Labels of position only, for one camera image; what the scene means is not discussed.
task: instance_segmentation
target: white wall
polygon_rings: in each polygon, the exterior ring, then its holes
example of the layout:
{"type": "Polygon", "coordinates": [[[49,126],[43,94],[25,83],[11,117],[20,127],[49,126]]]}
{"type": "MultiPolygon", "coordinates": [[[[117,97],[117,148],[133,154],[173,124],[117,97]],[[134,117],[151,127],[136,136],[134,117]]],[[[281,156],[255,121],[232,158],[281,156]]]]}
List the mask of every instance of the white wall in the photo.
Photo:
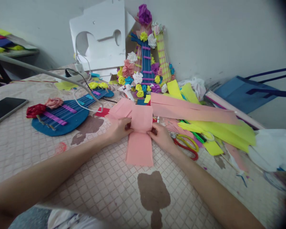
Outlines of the white wall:
{"type": "MultiPolygon", "coordinates": [[[[74,62],[69,20],[100,1],[1,0],[0,27],[40,48],[37,66],[56,68],[74,62]]],[[[146,3],[153,18],[166,25],[167,54],[177,80],[196,76],[212,85],[286,67],[286,21],[274,2],[126,0],[126,9],[135,15],[146,3]]],[[[286,79],[269,85],[286,90],[286,79]]],[[[266,127],[286,128],[286,98],[251,115],[266,127]]]]}

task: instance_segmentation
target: blue guitar body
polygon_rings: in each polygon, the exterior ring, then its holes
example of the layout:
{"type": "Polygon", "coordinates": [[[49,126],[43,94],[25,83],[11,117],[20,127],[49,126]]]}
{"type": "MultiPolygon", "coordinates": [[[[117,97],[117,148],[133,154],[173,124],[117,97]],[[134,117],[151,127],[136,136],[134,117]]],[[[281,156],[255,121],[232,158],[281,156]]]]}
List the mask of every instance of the blue guitar body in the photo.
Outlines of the blue guitar body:
{"type": "MultiPolygon", "coordinates": [[[[98,89],[93,91],[94,96],[99,100],[102,97],[112,97],[114,93],[105,89],[98,89]]],[[[78,99],[78,102],[83,107],[89,107],[95,102],[89,95],[85,95],[78,99]]],[[[82,124],[89,115],[89,110],[86,110],[79,106],[75,100],[64,101],[63,105],[56,108],[47,108],[44,114],[40,115],[44,124],[39,122],[38,119],[32,120],[32,127],[37,131],[48,136],[60,136],[65,135],[75,130],[80,124],[82,124]]]]}

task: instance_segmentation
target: red scissors handle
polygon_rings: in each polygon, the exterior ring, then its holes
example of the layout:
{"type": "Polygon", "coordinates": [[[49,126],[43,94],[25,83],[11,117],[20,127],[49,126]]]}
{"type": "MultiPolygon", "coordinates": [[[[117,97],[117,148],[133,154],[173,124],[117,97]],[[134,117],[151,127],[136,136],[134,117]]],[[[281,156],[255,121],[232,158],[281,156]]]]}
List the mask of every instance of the red scissors handle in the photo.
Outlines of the red scissors handle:
{"type": "Polygon", "coordinates": [[[192,152],[192,153],[195,155],[195,157],[190,157],[193,161],[197,161],[197,160],[198,160],[198,154],[197,154],[196,151],[194,151],[194,150],[192,150],[192,149],[190,149],[190,148],[188,148],[188,147],[186,147],[186,146],[180,144],[180,143],[177,141],[176,138],[174,138],[173,140],[174,140],[175,145],[178,145],[178,146],[180,146],[180,147],[182,147],[182,148],[184,148],[184,149],[187,149],[188,151],[192,152]]]}

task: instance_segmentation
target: yellow paper flower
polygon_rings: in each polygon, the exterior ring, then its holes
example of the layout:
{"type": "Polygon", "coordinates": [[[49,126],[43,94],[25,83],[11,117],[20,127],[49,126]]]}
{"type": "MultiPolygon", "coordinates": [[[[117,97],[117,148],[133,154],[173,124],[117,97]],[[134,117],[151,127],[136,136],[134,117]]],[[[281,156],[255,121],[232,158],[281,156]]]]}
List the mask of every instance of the yellow paper flower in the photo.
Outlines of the yellow paper flower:
{"type": "Polygon", "coordinates": [[[137,97],[138,98],[142,98],[143,96],[144,96],[144,92],[143,91],[138,91],[137,97]]]}
{"type": "Polygon", "coordinates": [[[125,84],[125,78],[123,76],[119,77],[119,84],[122,84],[122,85],[125,84]]]}
{"type": "Polygon", "coordinates": [[[91,82],[91,83],[89,83],[88,85],[89,85],[89,87],[93,90],[93,89],[96,89],[99,84],[98,84],[97,82],[91,82]]]}
{"type": "Polygon", "coordinates": [[[156,75],[156,77],[155,77],[155,83],[160,83],[160,76],[156,75]]]}
{"type": "Polygon", "coordinates": [[[156,63],[156,62],[155,62],[155,58],[154,58],[153,55],[152,55],[151,65],[153,65],[154,63],[156,63]]]}
{"type": "Polygon", "coordinates": [[[105,89],[105,88],[108,88],[108,84],[106,84],[105,82],[101,82],[99,84],[99,87],[105,89]]]}
{"type": "Polygon", "coordinates": [[[142,91],[142,86],[141,86],[141,84],[137,84],[137,85],[136,85],[136,90],[137,90],[137,91],[142,91]]]}
{"type": "Polygon", "coordinates": [[[148,38],[147,33],[142,32],[140,35],[140,40],[145,42],[145,41],[147,41],[147,38],[148,38]]]}
{"type": "Polygon", "coordinates": [[[123,67],[120,67],[120,70],[118,71],[118,77],[123,77],[123,67]]]}

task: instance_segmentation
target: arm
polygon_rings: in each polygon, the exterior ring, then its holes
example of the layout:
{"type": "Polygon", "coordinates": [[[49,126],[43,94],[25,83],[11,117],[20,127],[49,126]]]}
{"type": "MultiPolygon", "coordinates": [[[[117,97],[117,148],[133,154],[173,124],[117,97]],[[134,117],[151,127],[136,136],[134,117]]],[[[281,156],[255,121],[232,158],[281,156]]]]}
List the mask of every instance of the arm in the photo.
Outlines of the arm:
{"type": "Polygon", "coordinates": [[[48,196],[99,150],[130,134],[133,129],[126,129],[130,121],[120,119],[105,134],[0,183],[0,228],[8,228],[19,214],[48,196]]]}
{"type": "Polygon", "coordinates": [[[175,158],[178,166],[224,228],[264,228],[238,199],[174,144],[164,126],[153,123],[153,127],[157,134],[148,132],[150,137],[175,158]]]}

